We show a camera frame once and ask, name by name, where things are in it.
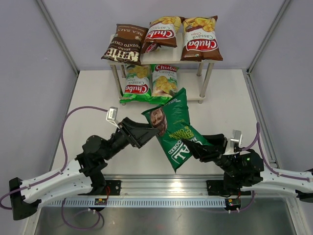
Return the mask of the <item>green Real hand cooked bag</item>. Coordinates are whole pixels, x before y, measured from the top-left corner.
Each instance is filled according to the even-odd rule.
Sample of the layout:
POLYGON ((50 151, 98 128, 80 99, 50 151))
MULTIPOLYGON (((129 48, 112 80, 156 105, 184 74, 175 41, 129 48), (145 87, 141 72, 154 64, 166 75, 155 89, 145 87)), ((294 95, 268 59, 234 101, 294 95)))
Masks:
POLYGON ((156 138, 174 171, 192 156, 183 140, 212 145, 190 124, 185 88, 180 89, 166 104, 146 110, 142 115, 153 128, 159 130, 156 138))

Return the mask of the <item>green Chuba cassava chips bag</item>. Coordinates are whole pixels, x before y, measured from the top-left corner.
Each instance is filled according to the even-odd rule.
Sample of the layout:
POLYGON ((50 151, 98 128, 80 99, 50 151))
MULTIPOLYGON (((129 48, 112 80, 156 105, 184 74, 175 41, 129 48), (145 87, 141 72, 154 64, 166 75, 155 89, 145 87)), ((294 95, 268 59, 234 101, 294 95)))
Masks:
POLYGON ((121 104, 131 101, 149 102, 152 97, 151 92, 151 68, 149 65, 127 65, 126 66, 126 86, 121 104))

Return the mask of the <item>brown Kettle potato chips bag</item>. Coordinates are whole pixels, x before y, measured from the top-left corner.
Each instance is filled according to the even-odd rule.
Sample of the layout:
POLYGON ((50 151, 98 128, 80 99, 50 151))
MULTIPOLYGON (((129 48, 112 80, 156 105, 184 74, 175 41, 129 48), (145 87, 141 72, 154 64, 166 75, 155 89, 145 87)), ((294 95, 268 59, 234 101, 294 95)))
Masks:
POLYGON ((141 65, 140 52, 148 30, 132 24, 117 24, 116 32, 101 59, 141 65))

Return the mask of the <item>brown Chuba cassava chips bag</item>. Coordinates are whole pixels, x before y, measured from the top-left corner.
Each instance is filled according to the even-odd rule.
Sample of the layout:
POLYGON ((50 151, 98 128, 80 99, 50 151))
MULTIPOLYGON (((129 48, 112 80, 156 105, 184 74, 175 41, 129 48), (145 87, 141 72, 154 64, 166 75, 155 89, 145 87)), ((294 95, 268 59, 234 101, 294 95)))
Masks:
POLYGON ((217 20, 217 15, 183 20, 182 61, 223 60, 215 33, 217 20))

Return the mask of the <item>brown Chuba bag text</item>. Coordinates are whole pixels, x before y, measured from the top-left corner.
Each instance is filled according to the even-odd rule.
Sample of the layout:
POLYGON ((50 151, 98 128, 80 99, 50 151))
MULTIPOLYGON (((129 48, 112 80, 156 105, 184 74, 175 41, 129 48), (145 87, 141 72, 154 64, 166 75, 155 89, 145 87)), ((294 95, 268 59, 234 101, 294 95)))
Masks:
POLYGON ((168 48, 176 48, 177 33, 184 17, 163 16, 150 22, 150 27, 143 41, 141 54, 168 48))

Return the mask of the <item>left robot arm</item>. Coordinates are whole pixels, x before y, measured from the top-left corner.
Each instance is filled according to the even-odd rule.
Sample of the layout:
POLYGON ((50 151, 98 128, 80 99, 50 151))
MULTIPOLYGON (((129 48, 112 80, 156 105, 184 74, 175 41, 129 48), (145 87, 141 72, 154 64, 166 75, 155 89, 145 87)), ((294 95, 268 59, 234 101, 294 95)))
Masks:
POLYGON ((159 132, 149 124, 124 118, 110 139, 90 136, 82 146, 83 152, 64 167, 28 180, 11 179, 13 219, 28 218, 39 208, 66 197, 102 194, 107 185, 102 169, 107 161, 128 145, 141 148, 159 132))

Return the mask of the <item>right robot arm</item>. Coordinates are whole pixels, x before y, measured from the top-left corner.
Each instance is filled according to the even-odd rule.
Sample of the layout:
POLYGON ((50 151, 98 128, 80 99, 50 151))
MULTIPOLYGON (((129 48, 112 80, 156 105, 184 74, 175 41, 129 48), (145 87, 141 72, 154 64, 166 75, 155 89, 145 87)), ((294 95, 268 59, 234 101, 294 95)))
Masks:
POLYGON ((207 183, 209 195, 239 196, 246 191, 265 191, 293 195, 302 202, 313 201, 313 171, 274 169, 253 149, 240 147, 242 134, 227 139, 223 134, 204 137, 208 145, 183 140, 193 157, 202 163, 213 162, 224 175, 207 183))

